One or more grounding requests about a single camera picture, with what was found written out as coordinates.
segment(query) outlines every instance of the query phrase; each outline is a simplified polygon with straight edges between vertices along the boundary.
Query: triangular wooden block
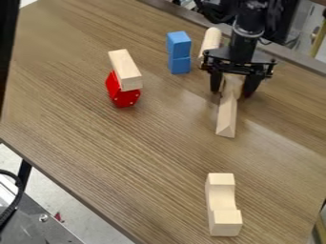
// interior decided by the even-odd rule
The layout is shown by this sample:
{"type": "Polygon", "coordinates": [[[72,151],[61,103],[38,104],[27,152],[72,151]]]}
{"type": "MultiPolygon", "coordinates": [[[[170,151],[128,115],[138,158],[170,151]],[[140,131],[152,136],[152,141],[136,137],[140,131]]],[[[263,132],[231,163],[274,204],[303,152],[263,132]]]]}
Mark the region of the triangular wooden block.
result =
{"type": "Polygon", "coordinates": [[[237,101],[233,93],[221,98],[217,115],[216,134],[235,138],[236,109],[237,101]]]}

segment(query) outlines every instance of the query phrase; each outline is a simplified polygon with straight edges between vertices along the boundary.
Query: wooden prism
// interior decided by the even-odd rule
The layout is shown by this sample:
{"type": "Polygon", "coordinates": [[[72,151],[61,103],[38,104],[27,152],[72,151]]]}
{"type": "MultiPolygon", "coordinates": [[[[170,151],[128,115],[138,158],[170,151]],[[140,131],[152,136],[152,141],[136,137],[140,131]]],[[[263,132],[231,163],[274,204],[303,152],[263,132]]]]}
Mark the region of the wooden prism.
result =
{"type": "Polygon", "coordinates": [[[241,211],[235,205],[232,173],[209,173],[205,185],[209,229],[212,236],[237,236],[242,228],[241,211]]]}
{"type": "Polygon", "coordinates": [[[122,92],[143,88],[142,75],[128,50],[109,51],[109,58],[122,92]]]}
{"type": "Polygon", "coordinates": [[[225,75],[222,98],[217,115],[216,134],[235,137],[237,99],[242,94],[244,81],[234,75],[225,75]]]}

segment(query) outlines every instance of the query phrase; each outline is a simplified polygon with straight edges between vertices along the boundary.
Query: table leg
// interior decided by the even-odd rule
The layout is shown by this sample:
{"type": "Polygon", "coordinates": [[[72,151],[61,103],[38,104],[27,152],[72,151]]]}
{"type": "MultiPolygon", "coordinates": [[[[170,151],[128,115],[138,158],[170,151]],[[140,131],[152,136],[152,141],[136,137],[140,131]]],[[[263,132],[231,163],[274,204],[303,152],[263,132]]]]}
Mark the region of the table leg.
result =
{"type": "Polygon", "coordinates": [[[27,161],[25,161],[25,159],[23,159],[18,171],[18,177],[23,183],[24,190],[26,189],[26,186],[28,184],[30,174],[31,174],[31,164],[29,164],[27,161]]]}

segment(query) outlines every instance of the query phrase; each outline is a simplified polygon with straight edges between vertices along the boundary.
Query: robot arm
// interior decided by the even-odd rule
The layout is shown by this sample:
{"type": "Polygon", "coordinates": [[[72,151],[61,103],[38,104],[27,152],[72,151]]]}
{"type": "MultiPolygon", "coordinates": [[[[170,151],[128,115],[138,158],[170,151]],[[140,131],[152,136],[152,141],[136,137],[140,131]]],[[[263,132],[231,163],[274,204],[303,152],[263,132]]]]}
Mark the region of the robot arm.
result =
{"type": "MultiPolygon", "coordinates": [[[[263,79],[272,77],[275,60],[255,49],[257,41],[270,25],[266,17],[269,16],[270,1],[239,0],[236,4],[233,2],[234,22],[229,46],[203,51],[201,68],[211,74],[212,92],[218,92],[223,73],[246,76],[243,87],[245,97],[251,96],[263,79]]],[[[201,3],[201,8],[204,11],[206,8],[207,11],[206,1],[201,3]]],[[[212,10],[209,14],[211,18],[216,17],[212,15],[212,10]]]]}

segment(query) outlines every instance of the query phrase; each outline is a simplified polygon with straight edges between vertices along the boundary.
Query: wooden arch block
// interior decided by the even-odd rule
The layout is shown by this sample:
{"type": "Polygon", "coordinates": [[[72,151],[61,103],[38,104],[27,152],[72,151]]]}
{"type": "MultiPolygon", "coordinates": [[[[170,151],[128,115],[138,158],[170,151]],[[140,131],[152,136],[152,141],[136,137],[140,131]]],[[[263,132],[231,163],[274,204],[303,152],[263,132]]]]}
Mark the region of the wooden arch block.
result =
{"type": "Polygon", "coordinates": [[[205,185],[209,229],[212,236],[236,236],[242,228],[241,211],[235,205],[232,173],[209,173],[205,185]]]}

